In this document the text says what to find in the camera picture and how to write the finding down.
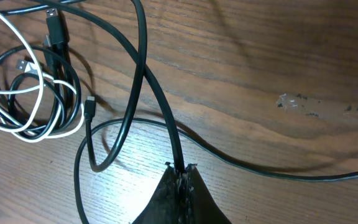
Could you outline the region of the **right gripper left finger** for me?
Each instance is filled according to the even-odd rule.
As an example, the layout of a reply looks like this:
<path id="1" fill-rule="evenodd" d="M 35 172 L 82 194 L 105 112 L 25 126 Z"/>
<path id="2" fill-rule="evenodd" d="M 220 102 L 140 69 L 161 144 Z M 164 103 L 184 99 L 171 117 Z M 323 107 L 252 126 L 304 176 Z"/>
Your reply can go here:
<path id="1" fill-rule="evenodd" d="M 133 224 L 181 223 L 178 174 L 169 162 L 148 204 Z"/>

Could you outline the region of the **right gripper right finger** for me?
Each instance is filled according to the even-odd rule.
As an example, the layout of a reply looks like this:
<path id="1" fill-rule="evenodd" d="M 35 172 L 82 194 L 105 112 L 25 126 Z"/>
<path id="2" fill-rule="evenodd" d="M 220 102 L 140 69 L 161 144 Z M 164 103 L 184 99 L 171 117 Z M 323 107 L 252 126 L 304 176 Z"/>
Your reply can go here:
<path id="1" fill-rule="evenodd" d="M 188 164 L 183 175 L 184 223 L 231 224 L 210 194 L 196 164 Z"/>

